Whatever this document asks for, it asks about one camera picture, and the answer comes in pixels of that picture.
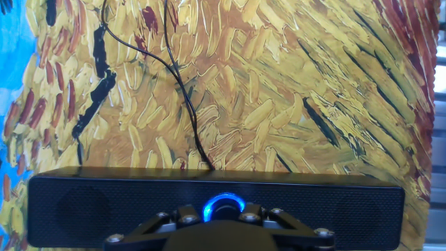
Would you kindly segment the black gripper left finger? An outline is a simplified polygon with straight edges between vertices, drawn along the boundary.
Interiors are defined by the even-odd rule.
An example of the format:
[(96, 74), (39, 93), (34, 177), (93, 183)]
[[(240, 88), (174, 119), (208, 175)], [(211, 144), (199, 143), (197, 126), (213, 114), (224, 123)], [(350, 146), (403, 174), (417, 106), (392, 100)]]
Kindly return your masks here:
[(162, 250), (177, 230), (201, 224), (203, 220), (191, 205), (172, 213), (161, 211), (141, 223), (129, 234), (112, 234), (103, 242), (104, 251)]

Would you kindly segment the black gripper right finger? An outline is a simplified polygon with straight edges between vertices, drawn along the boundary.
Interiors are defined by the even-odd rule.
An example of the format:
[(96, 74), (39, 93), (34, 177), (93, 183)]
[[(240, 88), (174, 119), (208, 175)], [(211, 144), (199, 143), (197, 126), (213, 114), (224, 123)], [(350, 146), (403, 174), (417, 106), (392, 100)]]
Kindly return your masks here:
[(247, 204), (239, 222), (252, 225), (248, 236), (262, 241), (269, 250), (335, 250), (335, 234), (326, 228), (312, 229), (281, 208), (265, 210), (258, 204)]

